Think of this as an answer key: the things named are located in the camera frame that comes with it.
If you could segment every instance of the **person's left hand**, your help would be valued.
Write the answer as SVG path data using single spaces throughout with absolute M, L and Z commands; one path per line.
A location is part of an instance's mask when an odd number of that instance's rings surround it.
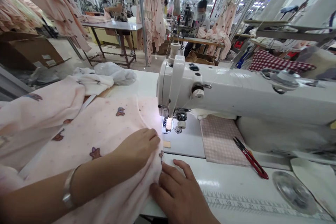
M 140 171 L 150 155 L 157 149 L 160 138 L 154 129 L 140 129 L 129 135 L 113 152 L 108 154 L 109 162 L 117 165 L 125 181 Z

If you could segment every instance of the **white sewing machine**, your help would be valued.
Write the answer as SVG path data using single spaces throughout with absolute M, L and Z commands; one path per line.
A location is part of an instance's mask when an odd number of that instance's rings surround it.
M 293 155 L 292 151 L 318 152 L 333 147 L 336 132 L 329 124 L 336 120 L 335 97 L 333 82 L 315 82 L 286 71 L 250 72 L 192 64 L 179 55 L 174 64 L 163 62 L 157 81 L 163 128 L 167 118 L 174 118 L 172 130 L 181 135 L 186 132 L 179 141 L 190 135 L 202 137 L 199 121 L 189 114 L 199 108 L 241 117 L 237 126 L 252 150 L 286 156 Z M 170 141 L 179 135 L 164 137 Z M 195 149 L 195 143 L 187 144 Z M 198 154 L 201 150 L 165 152 L 203 157 Z

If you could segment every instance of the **forearm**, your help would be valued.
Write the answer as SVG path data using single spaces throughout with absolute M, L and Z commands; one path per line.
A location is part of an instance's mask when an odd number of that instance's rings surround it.
M 125 178 L 118 177 L 117 160 L 111 154 L 81 165 L 70 186 L 75 207 L 99 196 Z M 0 198 L 1 223 L 52 223 L 70 212 L 62 198 L 70 171 L 41 180 Z

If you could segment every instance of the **red scissors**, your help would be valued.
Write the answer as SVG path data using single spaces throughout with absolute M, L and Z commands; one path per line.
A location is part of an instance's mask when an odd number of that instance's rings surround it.
M 242 153 L 245 155 L 247 160 L 251 163 L 253 168 L 257 171 L 259 176 L 263 179 L 268 179 L 267 173 L 264 171 L 264 169 L 261 167 L 261 165 L 256 161 L 256 159 L 253 157 L 253 155 L 249 152 L 248 149 L 242 144 L 242 142 L 237 138 L 233 138 L 234 142 L 238 146 L 238 148 L 242 151 Z

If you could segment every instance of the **silver bracelet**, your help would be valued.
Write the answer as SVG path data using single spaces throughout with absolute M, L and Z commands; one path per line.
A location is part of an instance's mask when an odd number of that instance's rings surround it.
M 77 166 L 75 169 L 73 169 L 68 177 L 66 178 L 65 180 L 65 183 L 64 183 L 64 188 L 63 188 L 63 191 L 64 191 L 64 196 L 63 196 L 63 202 L 65 204 L 65 206 L 68 208 L 68 209 L 72 209 L 74 207 L 74 204 L 71 200 L 71 193 L 70 193 L 70 186 L 71 186 L 71 182 L 72 182 L 72 177 L 74 176 L 74 173 L 75 171 L 81 166 L 81 164 L 79 166 Z

